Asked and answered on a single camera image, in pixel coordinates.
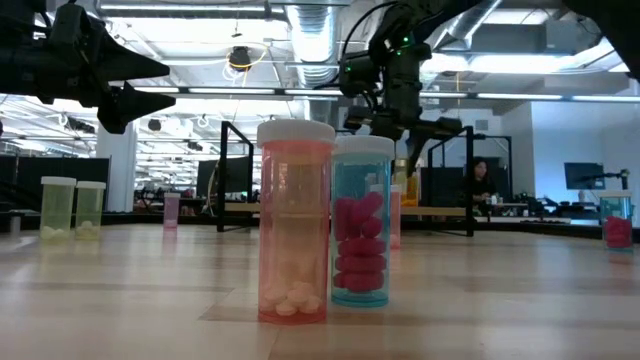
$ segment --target ceiling duct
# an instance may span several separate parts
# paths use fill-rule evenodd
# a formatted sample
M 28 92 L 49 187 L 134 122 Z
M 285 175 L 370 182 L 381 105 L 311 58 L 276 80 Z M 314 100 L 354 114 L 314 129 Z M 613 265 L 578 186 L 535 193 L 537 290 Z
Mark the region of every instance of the ceiling duct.
M 241 19 L 278 20 L 288 22 L 281 7 L 260 5 L 221 5 L 188 3 L 140 3 L 126 0 L 97 0 L 100 17 L 116 18 L 176 18 L 176 19 Z
M 336 63 L 337 10 L 331 6 L 287 6 L 291 22 L 291 43 L 296 61 Z M 300 86 L 312 88 L 328 83 L 337 74 L 335 67 L 298 67 Z M 310 100 L 309 119 L 339 128 L 338 106 L 334 101 Z
M 471 47 L 473 34 L 487 20 L 489 15 L 500 5 L 502 0 L 485 0 L 468 11 L 451 20 L 451 25 L 444 38 L 435 47 L 436 49 L 453 45 L 460 50 L 468 50 Z

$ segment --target woman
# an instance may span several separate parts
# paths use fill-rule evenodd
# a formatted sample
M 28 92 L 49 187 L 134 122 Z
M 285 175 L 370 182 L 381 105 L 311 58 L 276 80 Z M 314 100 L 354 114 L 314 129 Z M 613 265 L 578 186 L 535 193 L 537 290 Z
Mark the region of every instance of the woman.
M 463 197 L 467 192 L 467 179 L 463 179 Z M 473 183 L 471 184 L 471 194 L 473 195 L 474 207 L 477 207 L 483 214 L 489 211 L 487 198 L 496 194 L 496 186 L 489 178 L 487 161 L 481 157 L 473 158 Z

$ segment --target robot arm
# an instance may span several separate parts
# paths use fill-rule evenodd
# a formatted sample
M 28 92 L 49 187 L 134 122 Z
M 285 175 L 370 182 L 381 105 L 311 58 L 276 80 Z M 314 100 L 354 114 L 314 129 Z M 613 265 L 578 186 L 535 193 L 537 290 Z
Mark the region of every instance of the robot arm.
M 431 58 L 424 41 L 443 23 L 478 5 L 482 0 L 450 0 L 441 9 L 432 0 L 400 0 L 386 11 L 367 52 L 346 54 L 340 64 L 339 85 L 348 98 L 363 95 L 369 106 L 349 109 L 345 128 L 371 127 L 371 134 L 399 140 L 409 130 L 409 164 L 412 174 L 428 139 L 441 139 L 461 130 L 453 119 L 421 121 L 420 64 Z M 592 18 L 611 41 L 629 70 L 640 76 L 636 34 L 640 1 L 564 0 L 576 13 Z M 382 104 L 377 98 L 382 96 Z

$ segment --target pink container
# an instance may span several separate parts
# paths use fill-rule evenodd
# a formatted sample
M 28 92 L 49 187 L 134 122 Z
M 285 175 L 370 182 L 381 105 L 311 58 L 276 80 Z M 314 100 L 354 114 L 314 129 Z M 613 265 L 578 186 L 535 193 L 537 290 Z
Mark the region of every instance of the pink container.
M 313 121 L 258 126 L 261 321 L 297 325 L 326 318 L 334 139 L 332 127 Z
M 400 223 L 402 213 L 402 187 L 391 186 L 391 248 L 400 249 Z
M 164 194 L 164 227 L 178 227 L 178 215 L 180 214 L 180 194 Z

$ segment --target exposed ductwork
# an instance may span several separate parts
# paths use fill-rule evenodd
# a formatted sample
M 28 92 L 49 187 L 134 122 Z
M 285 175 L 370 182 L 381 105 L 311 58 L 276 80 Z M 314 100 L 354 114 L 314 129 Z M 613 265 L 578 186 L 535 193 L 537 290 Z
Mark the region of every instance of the exposed ductwork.
M 451 20 L 442 41 L 436 46 L 451 47 L 457 43 L 460 50 L 468 50 L 471 47 L 473 34 L 487 20 L 489 15 L 502 3 L 502 0 L 485 0 L 468 11 Z
M 296 61 L 335 63 L 337 10 L 327 6 L 288 6 L 286 13 L 291 22 L 291 42 Z M 325 84 L 337 74 L 335 67 L 298 67 L 300 86 L 311 88 Z M 335 102 L 310 100 L 308 116 L 311 120 L 339 127 L 338 106 Z

